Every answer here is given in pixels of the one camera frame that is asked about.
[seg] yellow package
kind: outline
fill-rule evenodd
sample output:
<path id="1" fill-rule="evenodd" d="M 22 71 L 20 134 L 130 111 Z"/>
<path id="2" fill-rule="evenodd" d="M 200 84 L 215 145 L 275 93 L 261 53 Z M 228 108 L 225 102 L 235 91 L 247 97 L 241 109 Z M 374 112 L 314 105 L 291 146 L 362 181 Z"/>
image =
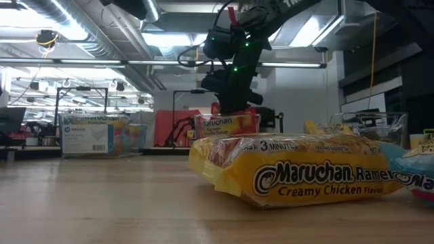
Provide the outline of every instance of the yellow package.
<path id="1" fill-rule="evenodd" d="M 215 190 L 263 209 L 383 196 L 400 189 L 377 142 L 257 134 L 194 143 L 189 165 Z"/>
<path id="2" fill-rule="evenodd" d="M 306 120 L 304 122 L 304 132 L 306 134 L 312 134 L 312 135 L 336 135 L 336 134 L 354 135 L 351 128 L 347 125 L 343 125 L 343 124 L 319 125 L 311 120 Z"/>

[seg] box label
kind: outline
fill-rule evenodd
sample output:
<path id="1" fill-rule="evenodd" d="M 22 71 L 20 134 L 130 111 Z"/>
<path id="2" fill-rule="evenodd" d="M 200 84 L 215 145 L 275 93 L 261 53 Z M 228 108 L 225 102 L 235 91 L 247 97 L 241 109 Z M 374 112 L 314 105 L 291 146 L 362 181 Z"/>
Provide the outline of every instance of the box label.
<path id="1" fill-rule="evenodd" d="M 63 153 L 112 153 L 113 125 L 63 125 Z"/>

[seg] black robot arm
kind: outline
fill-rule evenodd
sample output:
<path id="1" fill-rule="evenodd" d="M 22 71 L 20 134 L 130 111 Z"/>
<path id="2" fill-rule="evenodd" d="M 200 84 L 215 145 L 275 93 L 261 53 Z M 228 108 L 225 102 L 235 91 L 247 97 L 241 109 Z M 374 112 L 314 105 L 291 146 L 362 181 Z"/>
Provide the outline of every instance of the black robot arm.
<path id="1" fill-rule="evenodd" d="M 296 14 L 321 0 L 264 1 L 232 24 L 230 29 L 215 26 L 208 33 L 203 52 L 211 59 L 234 57 L 232 65 L 208 73 L 202 88 L 216 92 L 222 114 L 245 110 L 248 102 L 261 105 L 263 98 L 250 89 L 263 49 L 271 49 L 269 36 Z"/>

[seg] red cable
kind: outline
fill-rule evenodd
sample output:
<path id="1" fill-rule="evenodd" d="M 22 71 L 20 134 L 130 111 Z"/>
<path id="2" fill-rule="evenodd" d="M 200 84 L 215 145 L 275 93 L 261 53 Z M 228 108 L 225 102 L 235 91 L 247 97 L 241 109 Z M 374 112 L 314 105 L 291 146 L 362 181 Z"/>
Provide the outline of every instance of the red cable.
<path id="1" fill-rule="evenodd" d="M 234 26 L 239 26 L 237 17 L 235 16 L 235 10 L 233 7 L 228 7 L 229 10 L 229 18 Z"/>

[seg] wooden table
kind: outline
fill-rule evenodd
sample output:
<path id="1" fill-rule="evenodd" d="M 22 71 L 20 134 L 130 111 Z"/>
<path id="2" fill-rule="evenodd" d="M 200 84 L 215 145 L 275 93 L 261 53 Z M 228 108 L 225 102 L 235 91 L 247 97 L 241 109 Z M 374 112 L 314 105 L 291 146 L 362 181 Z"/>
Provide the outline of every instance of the wooden table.
<path id="1" fill-rule="evenodd" d="M 0 243 L 434 243 L 434 209 L 402 190 L 260 211 L 186 157 L 27 161 L 0 165 Z"/>

